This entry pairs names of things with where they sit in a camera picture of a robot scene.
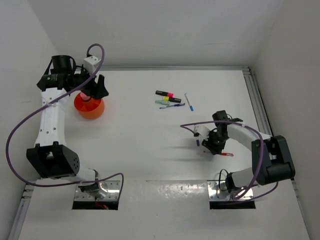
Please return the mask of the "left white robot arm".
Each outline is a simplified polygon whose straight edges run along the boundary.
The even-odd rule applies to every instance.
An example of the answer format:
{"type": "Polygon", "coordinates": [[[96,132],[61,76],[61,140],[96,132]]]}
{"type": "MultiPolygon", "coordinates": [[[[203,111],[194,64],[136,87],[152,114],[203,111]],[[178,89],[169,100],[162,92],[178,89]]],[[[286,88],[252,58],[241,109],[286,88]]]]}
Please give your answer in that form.
{"type": "Polygon", "coordinates": [[[33,148],[26,157],[42,178],[79,182],[79,189],[97,199],[108,194],[107,184],[98,182],[96,170],[80,163],[79,156],[67,147],[65,141],[65,112],[69,98],[52,101],[87,80],[97,69],[100,59],[87,55],[76,73],[75,60],[68,55],[52,56],[43,76],[37,83],[41,91],[42,106],[40,128],[33,148]]]}

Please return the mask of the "red gel pen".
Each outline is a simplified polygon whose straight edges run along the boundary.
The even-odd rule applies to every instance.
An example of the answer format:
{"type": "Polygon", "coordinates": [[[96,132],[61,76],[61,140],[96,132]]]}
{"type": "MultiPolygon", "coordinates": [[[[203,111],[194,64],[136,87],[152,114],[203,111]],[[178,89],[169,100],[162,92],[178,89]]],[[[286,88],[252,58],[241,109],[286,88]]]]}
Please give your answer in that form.
{"type": "Polygon", "coordinates": [[[208,154],[212,154],[212,155],[227,156],[227,157],[234,157],[233,153],[228,153],[228,152],[212,153],[211,151],[203,150],[203,153],[208,153],[208,154]]]}

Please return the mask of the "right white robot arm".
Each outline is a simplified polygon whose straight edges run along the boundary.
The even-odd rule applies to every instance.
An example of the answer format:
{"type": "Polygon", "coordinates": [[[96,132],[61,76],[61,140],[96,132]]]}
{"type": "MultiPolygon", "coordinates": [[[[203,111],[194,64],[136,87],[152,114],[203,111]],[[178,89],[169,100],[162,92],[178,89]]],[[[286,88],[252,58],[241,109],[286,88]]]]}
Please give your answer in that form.
{"type": "Polygon", "coordinates": [[[225,189],[229,193],[249,185],[264,186],[295,177],[296,170],[285,137],[253,130],[242,124],[242,119],[229,117],[224,110],[217,111],[212,118],[214,129],[202,125],[194,127],[194,135],[202,137],[202,146],[213,155],[219,155],[231,139],[251,151],[251,167],[227,173],[225,189]]]}

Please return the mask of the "pink glue stick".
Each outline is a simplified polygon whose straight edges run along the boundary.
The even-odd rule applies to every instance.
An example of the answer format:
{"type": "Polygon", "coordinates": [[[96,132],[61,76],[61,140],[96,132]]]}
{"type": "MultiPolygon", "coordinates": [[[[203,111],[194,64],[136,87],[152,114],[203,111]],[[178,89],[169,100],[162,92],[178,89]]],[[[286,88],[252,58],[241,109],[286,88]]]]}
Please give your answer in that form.
{"type": "Polygon", "coordinates": [[[90,96],[86,95],[85,93],[81,92],[80,94],[80,97],[83,101],[89,101],[91,99],[90,96]]]}

